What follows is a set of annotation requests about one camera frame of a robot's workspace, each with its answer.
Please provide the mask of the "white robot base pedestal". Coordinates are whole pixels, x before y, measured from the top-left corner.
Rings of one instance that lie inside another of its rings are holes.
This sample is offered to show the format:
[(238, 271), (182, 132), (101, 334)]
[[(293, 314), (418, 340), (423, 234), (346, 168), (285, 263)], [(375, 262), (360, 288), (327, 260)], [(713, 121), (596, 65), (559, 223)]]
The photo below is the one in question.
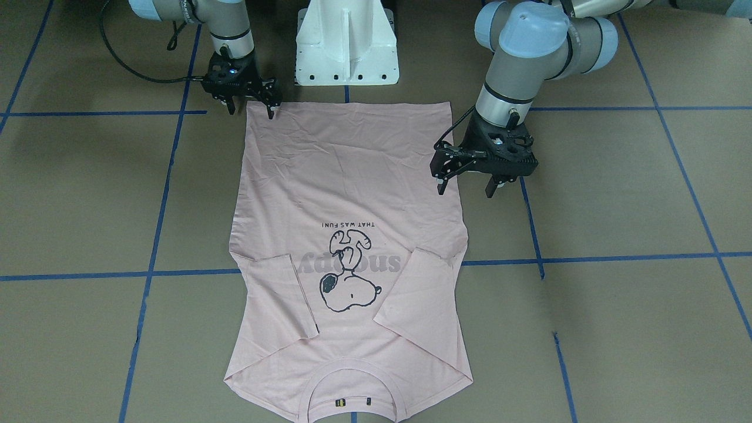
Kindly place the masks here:
[(299, 86), (379, 86), (400, 80), (393, 8), (384, 1), (311, 1), (297, 14)]

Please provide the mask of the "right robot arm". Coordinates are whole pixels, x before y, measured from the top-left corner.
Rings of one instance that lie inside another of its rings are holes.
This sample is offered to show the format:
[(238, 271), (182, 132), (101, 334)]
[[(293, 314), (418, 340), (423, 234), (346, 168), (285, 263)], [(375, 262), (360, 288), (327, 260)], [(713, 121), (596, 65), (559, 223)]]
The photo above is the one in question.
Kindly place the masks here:
[(263, 103), (269, 119), (281, 104), (276, 78), (261, 77), (256, 46), (244, 1), (131, 1), (131, 9), (143, 19), (202, 24), (210, 33), (214, 53), (209, 69), (200, 78), (202, 88), (223, 102), (231, 115), (235, 98)]

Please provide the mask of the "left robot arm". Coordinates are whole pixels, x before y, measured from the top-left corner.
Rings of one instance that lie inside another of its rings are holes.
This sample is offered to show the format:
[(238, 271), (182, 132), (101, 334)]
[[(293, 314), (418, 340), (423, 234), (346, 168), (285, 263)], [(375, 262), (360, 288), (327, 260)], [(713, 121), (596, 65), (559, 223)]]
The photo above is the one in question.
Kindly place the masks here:
[(430, 171), (444, 194), (463, 172), (489, 174), (485, 193), (538, 166), (534, 139), (525, 125), (532, 102), (546, 80), (589, 74), (609, 64), (619, 37), (609, 16), (647, 7), (704, 12), (750, 19), (749, 1), (493, 1), (479, 12), (475, 38), (492, 52), (484, 84), (464, 113), (462, 142), (441, 136)]

